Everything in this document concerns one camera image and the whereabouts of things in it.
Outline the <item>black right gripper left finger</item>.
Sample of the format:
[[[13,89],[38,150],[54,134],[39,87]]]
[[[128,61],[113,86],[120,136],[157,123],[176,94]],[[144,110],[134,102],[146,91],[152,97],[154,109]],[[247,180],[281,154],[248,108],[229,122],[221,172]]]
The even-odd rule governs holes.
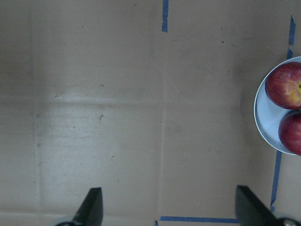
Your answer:
[[[101,226],[103,222],[102,188],[90,188],[81,206],[71,220],[56,226]]]

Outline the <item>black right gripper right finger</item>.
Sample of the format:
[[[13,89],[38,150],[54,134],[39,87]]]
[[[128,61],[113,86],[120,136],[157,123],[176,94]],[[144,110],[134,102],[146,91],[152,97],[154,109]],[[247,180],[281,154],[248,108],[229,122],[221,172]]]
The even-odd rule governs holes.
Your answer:
[[[299,226],[292,218],[277,218],[247,186],[238,185],[235,216],[241,226]]]

